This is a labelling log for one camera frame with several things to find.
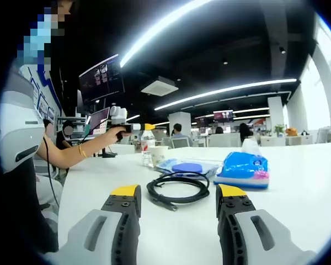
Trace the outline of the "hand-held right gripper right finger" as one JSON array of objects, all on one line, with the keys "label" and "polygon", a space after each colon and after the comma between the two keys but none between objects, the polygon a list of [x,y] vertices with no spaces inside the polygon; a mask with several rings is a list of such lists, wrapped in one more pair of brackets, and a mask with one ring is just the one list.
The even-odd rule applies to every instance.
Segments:
[{"label": "hand-held right gripper right finger", "polygon": [[245,191],[216,188],[217,232],[223,264],[312,264],[316,253],[291,240],[290,230],[266,210],[257,210]]}]

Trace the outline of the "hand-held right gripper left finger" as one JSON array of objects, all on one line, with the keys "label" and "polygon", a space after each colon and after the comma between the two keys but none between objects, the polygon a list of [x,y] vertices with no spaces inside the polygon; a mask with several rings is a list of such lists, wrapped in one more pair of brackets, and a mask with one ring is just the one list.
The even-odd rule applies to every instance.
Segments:
[{"label": "hand-held right gripper left finger", "polygon": [[137,263],[141,186],[112,191],[100,210],[91,210],[68,232],[67,242],[48,253],[50,264]]}]

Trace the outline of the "person's left hand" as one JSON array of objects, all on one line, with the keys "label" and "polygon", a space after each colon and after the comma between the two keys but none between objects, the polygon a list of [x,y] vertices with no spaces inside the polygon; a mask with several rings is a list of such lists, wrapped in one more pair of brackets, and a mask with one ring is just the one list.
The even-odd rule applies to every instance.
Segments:
[{"label": "person's left hand", "polygon": [[105,133],[105,141],[106,145],[111,145],[116,142],[118,142],[121,138],[123,137],[129,137],[132,134],[130,132],[126,132],[126,128],[123,126],[118,126],[118,127],[113,127],[110,128],[106,133]]}]

